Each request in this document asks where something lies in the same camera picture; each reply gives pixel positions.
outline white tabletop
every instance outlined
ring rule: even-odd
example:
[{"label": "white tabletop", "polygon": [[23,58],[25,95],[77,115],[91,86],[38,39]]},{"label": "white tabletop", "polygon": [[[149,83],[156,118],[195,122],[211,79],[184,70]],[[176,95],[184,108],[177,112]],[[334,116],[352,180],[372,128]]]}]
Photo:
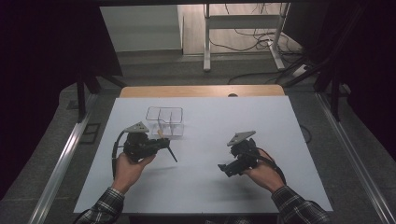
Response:
[{"label": "white tabletop", "polygon": [[245,175],[228,177],[218,167],[234,161],[227,147],[233,135],[248,131],[256,131],[251,137],[276,160],[292,189],[332,211],[289,97],[261,96],[117,99],[76,213],[93,206],[111,185],[113,144],[123,129],[139,121],[148,125],[145,118],[150,106],[183,108],[184,134],[170,144],[178,162],[166,149],[160,150],[126,194],[123,213],[277,213],[269,191]]}]

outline hand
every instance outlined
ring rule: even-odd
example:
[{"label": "hand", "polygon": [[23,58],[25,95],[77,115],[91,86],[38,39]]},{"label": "hand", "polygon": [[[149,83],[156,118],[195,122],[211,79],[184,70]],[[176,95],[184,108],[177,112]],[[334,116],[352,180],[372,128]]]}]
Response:
[{"label": "hand", "polygon": [[134,162],[122,152],[117,158],[116,177],[114,178],[114,182],[111,187],[125,194],[139,179],[145,166],[151,163],[154,158],[155,155],[152,155],[139,162]]},{"label": "hand", "polygon": [[[262,157],[274,161],[264,150],[259,149],[259,152]],[[268,189],[271,193],[285,186],[280,175],[264,161],[259,161],[256,168],[247,169],[242,173],[248,175],[257,185]]]}]

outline transparent box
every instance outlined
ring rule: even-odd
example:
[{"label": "transparent box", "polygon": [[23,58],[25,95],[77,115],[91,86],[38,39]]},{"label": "transparent box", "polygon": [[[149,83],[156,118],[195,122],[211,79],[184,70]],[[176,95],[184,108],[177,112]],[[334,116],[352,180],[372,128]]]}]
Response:
[{"label": "transparent box", "polygon": [[161,130],[164,136],[181,136],[184,131],[183,109],[180,107],[148,108],[146,121],[151,129],[151,134],[158,134]]}]

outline wall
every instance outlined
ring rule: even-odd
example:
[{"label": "wall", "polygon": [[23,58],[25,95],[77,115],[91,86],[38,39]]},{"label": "wall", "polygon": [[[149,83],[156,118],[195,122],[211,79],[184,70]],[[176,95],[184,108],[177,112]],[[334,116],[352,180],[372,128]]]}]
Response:
[{"label": "wall", "polygon": [[100,9],[116,52],[181,49],[177,6]]}]

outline plaid sleeve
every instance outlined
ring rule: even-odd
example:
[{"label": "plaid sleeve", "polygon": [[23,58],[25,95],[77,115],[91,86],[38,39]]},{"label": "plaid sleeve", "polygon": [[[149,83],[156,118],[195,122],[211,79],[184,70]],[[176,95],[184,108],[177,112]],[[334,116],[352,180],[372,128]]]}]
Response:
[{"label": "plaid sleeve", "polygon": [[331,223],[329,215],[317,203],[306,201],[288,186],[274,192],[272,199],[286,223]]},{"label": "plaid sleeve", "polygon": [[113,188],[108,188],[96,204],[85,212],[76,223],[113,223],[123,208],[124,195]]}]

